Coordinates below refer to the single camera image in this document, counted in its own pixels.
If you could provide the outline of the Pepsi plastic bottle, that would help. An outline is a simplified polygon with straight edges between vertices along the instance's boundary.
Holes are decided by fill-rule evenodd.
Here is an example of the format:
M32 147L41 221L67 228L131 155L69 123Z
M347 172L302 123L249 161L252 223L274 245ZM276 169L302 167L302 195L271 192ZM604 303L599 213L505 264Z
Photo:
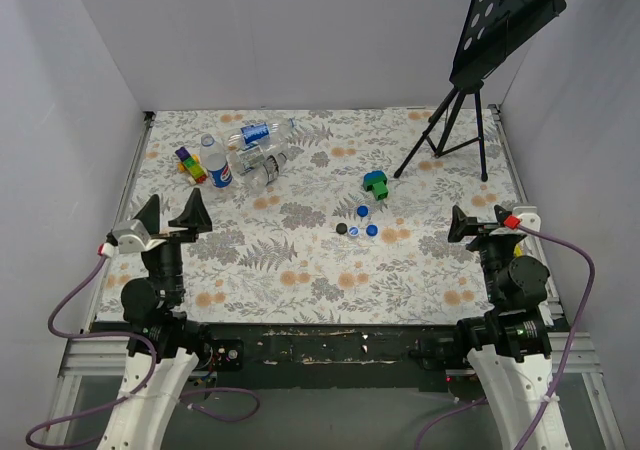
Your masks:
M216 188L223 189L232 183L233 176L224 146L211 134L201 136L200 160Z

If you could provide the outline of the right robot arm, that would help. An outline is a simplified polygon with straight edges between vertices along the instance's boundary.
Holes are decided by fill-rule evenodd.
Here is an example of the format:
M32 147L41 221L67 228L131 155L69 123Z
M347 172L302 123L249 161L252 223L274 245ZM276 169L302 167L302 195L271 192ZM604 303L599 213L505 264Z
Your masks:
M471 241L480 258L491 309L456 325L454 359L476 373L505 449L568 449L571 444L553 381L552 348L540 311L547 299L548 268L517 255L528 230L538 231L536 208L494 208L496 219L481 222L452 209L448 240Z

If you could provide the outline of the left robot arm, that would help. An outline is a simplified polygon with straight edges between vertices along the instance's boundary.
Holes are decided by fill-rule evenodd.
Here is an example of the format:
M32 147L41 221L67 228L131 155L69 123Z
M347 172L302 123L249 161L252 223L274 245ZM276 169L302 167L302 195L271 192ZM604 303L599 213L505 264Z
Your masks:
M129 324L125 368L117 403L99 441L102 449L158 449L179 394L193 370L213 356L198 324L179 311L185 296L181 248L212 229L200 190L181 214L160 230L160 199L152 195L130 220L118 223L101 251L140 256L146 276L121 290L123 319Z

